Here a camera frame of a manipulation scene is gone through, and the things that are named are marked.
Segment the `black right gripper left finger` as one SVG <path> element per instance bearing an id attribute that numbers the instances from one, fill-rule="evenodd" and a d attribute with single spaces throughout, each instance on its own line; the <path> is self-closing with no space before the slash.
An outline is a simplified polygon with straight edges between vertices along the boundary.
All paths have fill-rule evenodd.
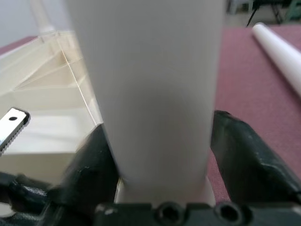
<path id="1" fill-rule="evenodd" d="M 51 199 L 64 205 L 97 205 L 113 202 L 118 170 L 99 124 L 86 137 L 63 173 L 59 185 L 51 189 Z"/>

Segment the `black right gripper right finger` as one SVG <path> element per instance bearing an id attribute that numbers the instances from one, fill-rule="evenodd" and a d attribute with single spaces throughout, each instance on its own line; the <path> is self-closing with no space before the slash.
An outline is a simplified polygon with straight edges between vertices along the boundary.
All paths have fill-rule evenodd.
<path id="1" fill-rule="evenodd" d="M 301 201 L 298 177 L 249 124 L 226 111 L 214 112 L 211 150 L 232 201 Z"/>

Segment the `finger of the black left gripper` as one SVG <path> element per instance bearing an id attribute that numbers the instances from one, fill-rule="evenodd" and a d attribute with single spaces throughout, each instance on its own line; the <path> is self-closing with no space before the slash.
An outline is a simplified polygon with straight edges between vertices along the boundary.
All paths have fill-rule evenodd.
<path id="1" fill-rule="evenodd" d="M 0 174 L 0 202 L 16 212 L 42 212 L 54 185 L 24 174 Z"/>

